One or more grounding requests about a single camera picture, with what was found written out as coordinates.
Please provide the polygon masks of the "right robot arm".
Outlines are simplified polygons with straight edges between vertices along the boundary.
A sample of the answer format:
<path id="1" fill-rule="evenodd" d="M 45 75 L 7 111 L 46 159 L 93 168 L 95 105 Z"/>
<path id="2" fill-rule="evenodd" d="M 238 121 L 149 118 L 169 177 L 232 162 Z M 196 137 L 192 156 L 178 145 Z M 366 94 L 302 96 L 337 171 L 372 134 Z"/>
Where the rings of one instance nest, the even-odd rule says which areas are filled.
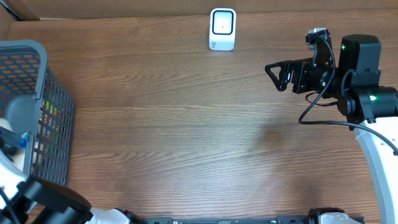
<path id="1" fill-rule="evenodd" d="M 278 91 L 289 83 L 296 94 L 334 98 L 333 104 L 346 121 L 306 121 L 300 124 L 347 126 L 355 134 L 367 160 L 376 191 L 380 222 L 397 223 L 397 90 L 379 84 L 381 43 L 376 36 L 346 35 L 336 59 L 328 30 L 314 30 L 306 36 L 314 51 L 311 58 L 284 60 L 265 66 Z"/>

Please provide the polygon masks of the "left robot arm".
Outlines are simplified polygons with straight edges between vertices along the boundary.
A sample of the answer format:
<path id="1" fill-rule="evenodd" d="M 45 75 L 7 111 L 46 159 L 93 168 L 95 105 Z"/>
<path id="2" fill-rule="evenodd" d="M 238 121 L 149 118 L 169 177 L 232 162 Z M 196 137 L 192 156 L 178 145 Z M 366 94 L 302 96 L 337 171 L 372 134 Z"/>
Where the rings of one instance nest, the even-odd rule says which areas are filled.
<path id="1" fill-rule="evenodd" d="M 43 209 L 33 223 L 146 222 L 129 210 L 94 208 L 68 187 L 25 175 L 16 161 L 25 140 L 12 131 L 6 119 L 1 119 L 1 223 L 26 223 L 37 204 Z"/>

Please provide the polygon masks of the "white barcode scanner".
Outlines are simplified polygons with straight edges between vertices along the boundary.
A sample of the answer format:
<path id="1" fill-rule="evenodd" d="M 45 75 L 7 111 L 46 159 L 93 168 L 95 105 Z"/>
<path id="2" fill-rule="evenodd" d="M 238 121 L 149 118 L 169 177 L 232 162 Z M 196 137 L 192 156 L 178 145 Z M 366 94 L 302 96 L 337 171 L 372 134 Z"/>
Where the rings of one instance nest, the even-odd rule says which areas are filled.
<path id="1" fill-rule="evenodd" d="M 231 8 L 214 8 L 210 13 L 209 48 L 232 51 L 236 40 L 236 12 Z"/>

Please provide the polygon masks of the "grey plastic mesh basket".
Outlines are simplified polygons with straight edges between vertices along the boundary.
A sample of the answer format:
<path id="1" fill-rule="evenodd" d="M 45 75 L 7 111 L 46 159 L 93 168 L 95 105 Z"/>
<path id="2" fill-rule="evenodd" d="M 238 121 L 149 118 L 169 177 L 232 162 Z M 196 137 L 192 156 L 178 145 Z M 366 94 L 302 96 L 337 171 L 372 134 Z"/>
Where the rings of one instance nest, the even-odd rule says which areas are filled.
<path id="1" fill-rule="evenodd" d="M 1 41 L 1 117 L 29 135 L 23 173 L 66 185 L 75 104 L 39 42 Z"/>

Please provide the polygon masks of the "cardboard back board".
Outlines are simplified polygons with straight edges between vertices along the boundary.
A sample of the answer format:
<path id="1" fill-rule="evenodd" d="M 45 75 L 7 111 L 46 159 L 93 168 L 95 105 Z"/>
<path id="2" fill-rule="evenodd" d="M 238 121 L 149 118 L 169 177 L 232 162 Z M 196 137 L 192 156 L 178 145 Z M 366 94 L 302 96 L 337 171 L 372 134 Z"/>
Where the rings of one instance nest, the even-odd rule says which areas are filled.
<path id="1" fill-rule="evenodd" d="M 13 0 L 1 1 L 25 20 L 208 15 L 216 7 L 237 13 L 396 8 L 397 0 Z"/>

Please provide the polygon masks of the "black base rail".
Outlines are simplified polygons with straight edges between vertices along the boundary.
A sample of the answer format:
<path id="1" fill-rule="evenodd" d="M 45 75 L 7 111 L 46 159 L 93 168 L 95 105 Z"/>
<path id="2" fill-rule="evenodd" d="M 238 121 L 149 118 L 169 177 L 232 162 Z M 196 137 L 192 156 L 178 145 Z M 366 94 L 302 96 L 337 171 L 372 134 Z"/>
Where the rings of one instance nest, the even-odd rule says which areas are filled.
<path id="1" fill-rule="evenodd" d="M 171 217 L 144 218 L 147 224 L 316 224 L 316 223 L 359 223 L 364 217 L 349 216 L 337 207 L 311 208 L 307 215 L 279 215 L 274 218 L 194 218 Z"/>

